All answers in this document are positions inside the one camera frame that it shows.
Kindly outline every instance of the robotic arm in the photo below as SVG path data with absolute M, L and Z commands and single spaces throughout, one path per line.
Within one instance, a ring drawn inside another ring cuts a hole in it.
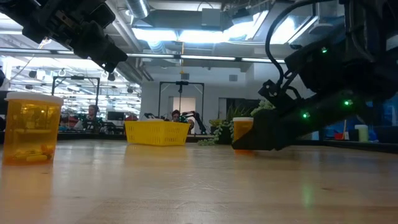
M 395 0 L 339 0 L 345 7 L 345 24 L 327 37 L 301 47 L 285 59 L 287 72 L 272 56 L 270 41 L 278 23 L 294 9 L 331 0 L 303 0 L 289 6 L 272 23 L 266 53 L 277 67 L 277 83 L 268 80 L 259 94 L 276 110 L 261 111 L 252 130 L 238 139 L 235 149 L 283 149 L 296 140 L 354 114 L 371 123 L 367 101 L 384 101 L 398 90 L 398 48 L 386 49 L 397 35 L 398 3 Z M 296 76 L 316 94 L 303 99 L 290 86 Z M 286 94 L 293 90 L 296 99 Z
M 83 58 L 113 72 L 127 55 L 103 29 L 115 20 L 105 0 L 0 0 L 0 12 L 36 43 L 51 38 Z
M 203 125 L 201 119 L 200 119 L 200 114 L 197 113 L 196 111 L 189 111 L 189 112 L 183 112 L 181 113 L 181 117 L 187 119 L 187 118 L 195 118 L 195 120 L 197 121 L 199 128 L 200 128 L 200 133 L 201 134 L 206 134 L 206 128 L 205 125 Z

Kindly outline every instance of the ceiling light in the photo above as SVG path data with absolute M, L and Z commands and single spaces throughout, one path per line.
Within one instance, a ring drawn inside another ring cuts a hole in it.
M 80 91 L 80 88 L 79 88 L 79 87 L 73 86 L 73 85 L 68 86 L 67 89 L 73 90 L 73 91 Z
M 85 90 L 85 89 L 81 89 L 81 91 L 83 91 L 83 92 L 85 92 L 85 93 L 89 93 L 89 94 L 92 94 L 92 95 L 94 95 L 95 93 L 94 92 L 92 92 L 92 91 L 89 91 L 89 90 Z
M 248 34 L 246 36 L 246 40 L 253 39 L 253 37 L 255 36 L 257 31 L 260 29 L 260 26 L 262 25 L 262 23 L 266 19 L 267 15 L 268 15 L 268 11 L 259 12 L 259 13 L 255 14 L 255 15 L 253 15 L 254 25 L 249 30 L 249 32 L 248 32 Z
M 276 59 L 278 63 L 285 63 L 283 59 Z M 259 63 L 271 63 L 271 60 L 268 58 L 242 58 L 242 62 L 259 62 Z
M 234 57 L 200 56 L 200 55 L 181 55 L 181 59 L 200 59 L 200 60 L 227 60 L 234 61 Z
M 235 25 L 231 26 L 228 30 L 225 30 L 224 35 L 226 35 L 228 37 L 228 39 L 242 37 L 247 34 L 248 29 L 250 27 L 252 27 L 253 24 L 254 24 L 253 21 L 235 24 Z
M 271 44 L 284 44 L 295 34 L 295 23 L 291 16 L 287 17 L 271 37 Z
M 137 39 L 145 41 L 176 41 L 177 35 L 174 30 L 158 30 L 158 29 L 138 29 L 133 28 L 132 31 Z
M 96 88 L 97 86 L 93 86 L 93 85 L 81 85 L 81 87 L 90 87 L 90 88 Z M 106 86 L 99 86 L 100 88 L 114 88 L 115 86 L 111 86 L 111 85 L 106 85 Z
M 5 53 L 25 53 L 25 54 L 51 54 L 49 50 L 39 50 L 39 49 L 9 49 L 0 48 L 0 52 Z
M 57 83 L 59 83 L 59 84 L 64 84 L 64 85 L 70 85 L 70 83 L 68 83 L 67 81 L 60 81 L 60 80 L 57 80 Z
M 73 51 L 70 50 L 58 50 L 58 54 L 65 54 L 65 55 L 74 55 Z
M 0 30 L 0 34 L 22 35 L 21 30 Z
M 228 41 L 228 37 L 221 31 L 185 30 L 178 40 L 187 43 L 221 43 Z
M 139 57 L 139 58 L 174 58 L 174 55 L 166 54 L 127 54 L 128 57 Z
M 315 16 L 308 22 L 303 28 L 299 27 L 298 32 L 288 41 L 289 44 L 293 43 L 297 38 L 299 38 L 308 28 L 312 26 L 318 20 L 318 16 Z
M 38 80 L 44 80 L 44 78 L 45 78 L 45 70 L 38 69 L 36 77 L 37 77 Z

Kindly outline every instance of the desk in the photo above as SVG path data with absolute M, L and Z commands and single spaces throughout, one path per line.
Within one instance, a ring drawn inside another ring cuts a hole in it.
M 0 223 L 390 223 L 398 156 L 322 146 L 60 141 L 53 166 L 2 167 Z

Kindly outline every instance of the cable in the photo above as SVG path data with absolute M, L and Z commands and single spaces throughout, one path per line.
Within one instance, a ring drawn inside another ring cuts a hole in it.
M 268 33 L 267 33 L 267 38 L 266 38 L 266 44 L 265 44 L 265 48 L 266 48 L 266 54 L 269 58 L 269 60 L 271 60 L 271 62 L 275 65 L 275 67 L 278 69 L 279 71 L 279 81 L 278 83 L 280 83 L 281 81 L 283 81 L 284 78 L 284 71 L 282 69 L 282 67 L 280 66 L 280 64 L 277 62 L 277 60 L 272 56 L 271 54 L 271 50 L 270 50 L 270 45 L 271 45 L 271 37 L 274 34 L 274 30 L 275 28 L 278 26 L 279 22 L 285 17 L 287 16 L 289 13 L 291 13 L 294 9 L 298 8 L 298 7 L 302 7 L 302 6 L 307 6 L 310 4 L 314 4 L 314 3 L 318 3 L 318 2 L 328 2 L 328 1 L 334 1 L 334 0 L 308 0 L 308 1 L 301 1 L 301 2 L 297 2 L 292 4 L 291 6 L 287 7 L 285 10 L 283 10 L 273 21 L 273 23 L 271 24 Z
M 297 91 L 296 88 L 294 88 L 294 87 L 292 87 L 292 86 L 288 86 L 286 89 L 287 89 L 287 90 L 292 90 L 293 93 L 294 93 L 294 95 L 296 96 L 296 98 L 297 98 L 297 99 L 301 99 L 300 93 L 299 93 L 299 91 Z
M 197 11 L 199 11 L 199 7 L 200 7 L 204 2 L 207 3 L 212 9 L 214 9 L 214 7 L 213 7 L 208 1 L 202 1 L 202 2 L 199 3 L 199 6 L 198 6 Z
M 51 39 L 49 39 L 48 37 L 46 37 L 44 40 L 42 40 L 42 42 L 40 43 L 40 45 L 37 47 L 37 49 L 42 49 L 44 47 L 44 45 L 51 43 Z M 12 78 L 10 78 L 10 80 L 8 80 L 5 84 L 3 84 L 4 86 L 6 86 L 7 84 L 9 84 L 11 81 L 13 81 L 13 79 L 15 79 L 16 77 L 18 77 L 24 70 L 25 68 L 30 64 L 30 62 L 35 58 L 35 54 L 32 55 L 32 58 L 25 64 L 25 66 L 17 73 L 15 74 Z

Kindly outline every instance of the red object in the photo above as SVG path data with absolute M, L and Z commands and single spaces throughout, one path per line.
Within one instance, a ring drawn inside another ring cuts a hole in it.
M 125 121 L 138 121 L 138 117 L 136 115 L 128 116 Z
M 344 140 L 344 134 L 343 133 L 335 133 L 335 139 L 336 140 Z

